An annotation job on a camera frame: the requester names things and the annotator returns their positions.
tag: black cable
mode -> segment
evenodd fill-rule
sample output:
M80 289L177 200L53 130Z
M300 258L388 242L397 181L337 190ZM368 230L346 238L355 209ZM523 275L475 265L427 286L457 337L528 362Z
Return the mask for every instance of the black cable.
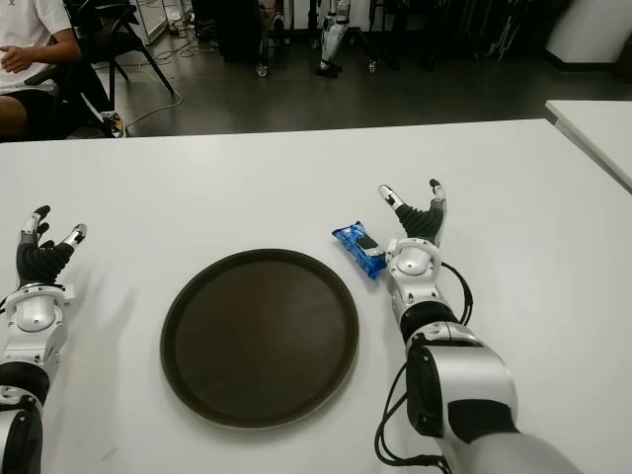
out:
M374 442L373 442L373 447L375 448L375 454L377 455L377 458L381 462L383 462L384 464L387 464L389 466L394 466L394 467L400 467L400 466L436 467L436 468L440 469L443 474L450 474L449 467L447 467L447 463L445 462L445 459L442 456L424 455L424 454L422 454L422 455L419 455L419 456L403 458L403 457L398 456L397 454L394 454L388 448L388 445L386 443L386 439L385 439L385 436L384 436L384 428L386 427L386 424L388 423L388 421L393 417L395 412L397 412L397 410L399 410L399 408L404 404L404 402L408 398L408 395L406 393L404 393L404 395L402 395L397 400L395 405L393 405L392 407L389 408L391 399L393 398L393 393L395 392L395 388L397 386L397 382L399 381L400 377L402 376L402 374L404 373L405 370L406 370L406 363L404 363L404 365L402 365L402 368L400 368L399 371L397 372L397 375L395 376L395 380L393 380L393 384L391 385L391 388L388 391L388 396L386 398L386 404L384 405L384 411L382 412L382 421L380 422L379 426L377 427L377 431L375 432L375 439L374 439ZM384 450L384 452L389 457L386 457L382 453L382 449Z
M441 262L441 265L443 267L446 267L448 270L450 270L458 278L458 280L461 283L461 286L463 287L463 299L464 299L463 314L459 322L463 326L467 326L467 324L470 322L470 319L472 317L472 309L474 307L474 298L472 296L472 291L469 285L467 284L467 281L465 280L465 278L461 275L461 273L455 267L445 262ZM377 455L377 458L380 461L382 461L384 464L387 464L389 466L436 467L443 474L451 474L450 468L447 465L447 462L443 456L421 454L419 456L403 458L403 457L398 456L397 454L394 454L389 449L388 444L386 443L386 438L384 436L384 429L386 427L386 424L393 417L395 412L404 404L404 402L407 400L407 397L408 397L408 394L404 393L404 395L402 395L399 398L399 400L397 400L395 405L389 408L389 405L393 398L393 393L395 392L395 388L397 386L397 382L399 381L399 379L401 378L405 370L406 370L406 363L404 363L402 368L400 368L399 371L397 372L397 375L395 375L395 380L393 380L393 384L391 385L391 388L388 391L388 396L386 397L386 404L384 405L384 411L382 412L382 420L377 427L377 431L375 432L375 439L373 442L375 454Z
M472 297L472 291L470 290L470 287L467 284L467 281L465 281L465 278L458 272L458 270L455 267L448 265L446 262L441 262L441 266L446 267L448 270L450 270L461 282L461 286L463 286L463 299L464 299L463 315L461 316L461 320L459 322L463 326L467 326L467 324L470 322L470 318L472 317L472 309L474 306L474 298Z

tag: wheel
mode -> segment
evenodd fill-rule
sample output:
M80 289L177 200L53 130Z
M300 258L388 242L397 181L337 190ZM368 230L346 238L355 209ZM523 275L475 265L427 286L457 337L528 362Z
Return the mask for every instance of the wheel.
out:
M268 77L268 66L265 66L264 64L257 66L257 75L259 77Z

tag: white table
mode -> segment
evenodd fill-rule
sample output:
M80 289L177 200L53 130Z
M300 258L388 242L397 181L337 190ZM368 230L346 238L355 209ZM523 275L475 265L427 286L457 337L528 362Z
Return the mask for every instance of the white table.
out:
M34 208L52 206L52 237L90 226L62 279L79 300L46 403L45 474L395 472L372 440L404 345L383 281L330 232L361 219L384 245L402 236L377 186L426 206L432 177L448 195L444 257L472 287L472 328L513 372L518 427L588 474L632 470L632 199L545 120L0 145L0 176L0 292L14 289L16 231ZM316 414L233 431L172 393L160 331L198 271L266 247L341 276L359 352ZM459 313L458 283L441 287ZM402 454L436 451L403 411L387 436Z
M632 102L548 101L556 126L632 193Z

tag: person's hand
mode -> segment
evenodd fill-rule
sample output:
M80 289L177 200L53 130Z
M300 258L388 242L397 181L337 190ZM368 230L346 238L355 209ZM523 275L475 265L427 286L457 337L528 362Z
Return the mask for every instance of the person's hand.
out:
M34 63L33 53L29 47L0 46L0 51L6 52L0 60L2 69L6 72L26 71Z

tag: person's arm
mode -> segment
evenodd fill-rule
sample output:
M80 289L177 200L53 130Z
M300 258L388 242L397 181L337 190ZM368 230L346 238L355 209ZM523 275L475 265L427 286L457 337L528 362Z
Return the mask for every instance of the person's arm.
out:
M0 45L0 51L6 54L0 60L2 68L7 72L21 72L31 67L34 62L46 64L71 64L81 59L81 49L72 30L63 30L53 35L56 44L50 46L19 47Z

